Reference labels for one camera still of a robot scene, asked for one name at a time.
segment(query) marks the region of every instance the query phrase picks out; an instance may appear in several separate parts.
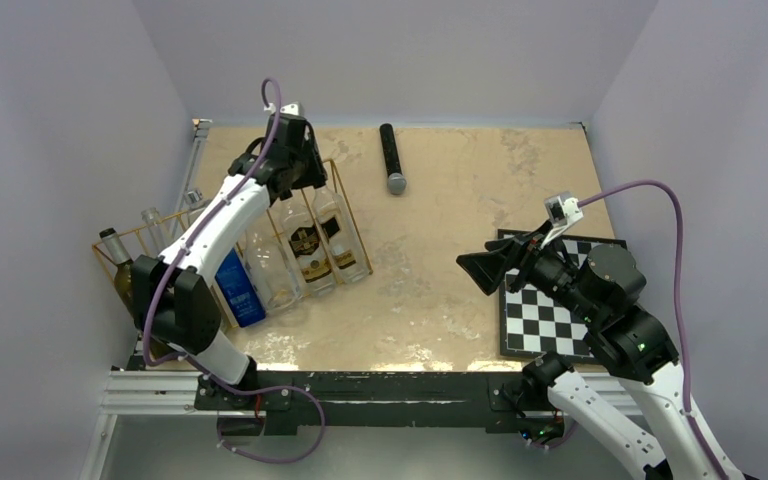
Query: table surface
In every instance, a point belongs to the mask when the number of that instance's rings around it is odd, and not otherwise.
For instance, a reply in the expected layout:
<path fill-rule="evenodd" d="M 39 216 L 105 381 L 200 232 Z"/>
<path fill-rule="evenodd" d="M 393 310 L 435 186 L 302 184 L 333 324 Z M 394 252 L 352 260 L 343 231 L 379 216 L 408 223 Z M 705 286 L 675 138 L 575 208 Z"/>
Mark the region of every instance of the table surface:
<path fill-rule="evenodd" d="M 211 128 L 196 178 L 206 196 L 263 134 L 262 127 Z M 536 228 L 550 195 L 597 193 L 582 130 L 397 128 L 408 180 L 399 197 L 386 189 L 377 128 L 316 135 L 323 158 L 337 163 L 374 273 L 232 329 L 231 341 L 262 369 L 519 370 L 522 361 L 499 356 L 498 300 L 483 295 L 455 257 L 480 251 L 498 228 Z M 604 204 L 588 207 L 569 233 L 613 238 Z"/>

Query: glass bottle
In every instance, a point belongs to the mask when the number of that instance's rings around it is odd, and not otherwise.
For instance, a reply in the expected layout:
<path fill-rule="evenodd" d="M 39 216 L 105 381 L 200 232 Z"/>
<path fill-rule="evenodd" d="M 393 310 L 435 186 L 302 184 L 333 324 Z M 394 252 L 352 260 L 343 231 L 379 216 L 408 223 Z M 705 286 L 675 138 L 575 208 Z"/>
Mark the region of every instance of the glass bottle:
<path fill-rule="evenodd" d="M 349 207 L 345 199 L 327 186 L 317 188 L 314 190 L 313 213 L 322 226 L 325 246 L 343 281 L 356 282 L 369 275 L 360 237 L 354 224 L 349 221 Z"/>
<path fill-rule="evenodd" d="M 331 271 L 331 262 L 310 212 L 298 195 L 291 196 L 283 203 L 281 224 L 308 291 L 311 295 L 319 296 L 334 290 L 337 280 Z"/>
<path fill-rule="evenodd" d="M 119 299 L 122 300 L 125 308 L 128 309 L 131 318 L 136 320 L 136 315 L 134 314 L 134 291 L 131 287 L 131 265 L 134 264 L 131 254 L 125 248 L 125 244 L 122 243 L 122 239 L 119 238 L 116 229 L 108 228 L 102 230 L 98 236 L 101 237 L 101 241 L 104 242 L 110 259 L 116 265 L 116 274 L 113 276 L 113 289 L 116 290 Z M 151 339 L 149 351 L 154 358 L 160 358 L 168 353 L 172 353 L 172 349 L 168 345 L 156 338 Z"/>
<path fill-rule="evenodd" d="M 203 198 L 199 189 L 188 191 L 184 195 L 184 200 L 188 205 L 187 213 L 184 215 L 184 224 L 189 228 L 204 212 L 204 209 L 210 204 L 210 200 Z M 263 305 L 257 297 L 251 280 L 246 275 L 243 262 L 240 261 L 236 249 L 231 248 L 231 251 L 219 265 L 215 278 L 224 302 L 218 298 L 219 295 L 216 295 L 216 292 L 214 292 L 214 297 L 217 297 L 217 303 L 222 307 L 221 310 L 225 317 L 234 319 L 234 323 L 240 327 L 248 327 L 266 318 Z"/>
<path fill-rule="evenodd" d="M 286 310 L 302 296 L 284 250 L 273 235 L 254 227 L 246 231 L 245 265 L 268 313 Z"/>
<path fill-rule="evenodd" d="M 154 245 L 154 252 L 150 252 L 150 254 L 158 256 L 160 252 L 172 244 L 172 235 L 163 225 L 163 217 L 160 216 L 160 212 L 156 208 L 151 207 L 143 210 L 142 216 L 151 237 L 151 243 Z"/>

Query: lavender wall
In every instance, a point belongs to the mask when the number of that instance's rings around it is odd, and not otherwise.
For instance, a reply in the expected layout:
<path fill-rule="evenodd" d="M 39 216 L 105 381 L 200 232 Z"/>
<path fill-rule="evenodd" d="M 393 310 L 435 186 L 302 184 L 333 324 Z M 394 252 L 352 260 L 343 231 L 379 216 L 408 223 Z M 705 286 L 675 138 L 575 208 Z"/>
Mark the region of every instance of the lavender wall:
<path fill-rule="evenodd" d="M 734 461 L 768 478 L 768 1 L 659 2 L 591 134 L 603 186 L 654 177 L 680 196 L 694 395 Z M 643 302 L 672 326 L 669 202 L 621 195 L 611 217 Z"/>
<path fill-rule="evenodd" d="M 0 1 L 0 479 L 77 478 L 134 335 L 89 245 L 171 207 L 191 128 L 130 0 Z"/>
<path fill-rule="evenodd" d="M 589 118 L 656 0 L 134 3 L 194 116 L 261 123 L 274 75 L 318 123 L 475 125 Z"/>

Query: checkered board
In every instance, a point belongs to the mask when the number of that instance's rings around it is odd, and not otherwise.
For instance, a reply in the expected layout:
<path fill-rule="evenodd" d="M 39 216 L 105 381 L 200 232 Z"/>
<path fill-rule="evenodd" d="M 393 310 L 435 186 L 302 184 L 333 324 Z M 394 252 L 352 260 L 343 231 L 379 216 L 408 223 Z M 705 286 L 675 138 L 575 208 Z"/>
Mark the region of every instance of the checkered board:
<path fill-rule="evenodd" d="M 499 230 L 498 238 L 508 238 L 519 233 L 517 230 Z M 623 248 L 623 240 L 607 238 L 562 237 L 572 261 L 580 266 L 590 249 L 603 243 L 613 243 Z M 554 350 L 571 362 L 596 363 L 590 355 L 584 334 L 584 322 L 569 310 L 527 284 L 517 293 L 508 292 L 508 285 L 514 281 L 518 270 L 511 270 L 505 282 L 499 287 L 499 337 L 500 351 L 506 357 L 533 358 L 543 352 Z"/>

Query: microphone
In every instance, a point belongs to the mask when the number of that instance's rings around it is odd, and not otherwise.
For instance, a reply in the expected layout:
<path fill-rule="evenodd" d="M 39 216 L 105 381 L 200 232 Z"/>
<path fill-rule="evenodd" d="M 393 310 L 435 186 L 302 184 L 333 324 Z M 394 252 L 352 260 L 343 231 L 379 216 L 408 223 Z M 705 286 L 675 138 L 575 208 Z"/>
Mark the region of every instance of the microphone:
<path fill-rule="evenodd" d="M 402 164 L 399 163 L 399 151 L 396 148 L 396 136 L 393 126 L 389 123 L 381 125 L 381 147 L 384 150 L 384 166 L 387 168 L 387 190 L 393 195 L 401 195 L 408 186 L 408 181 L 402 175 Z"/>

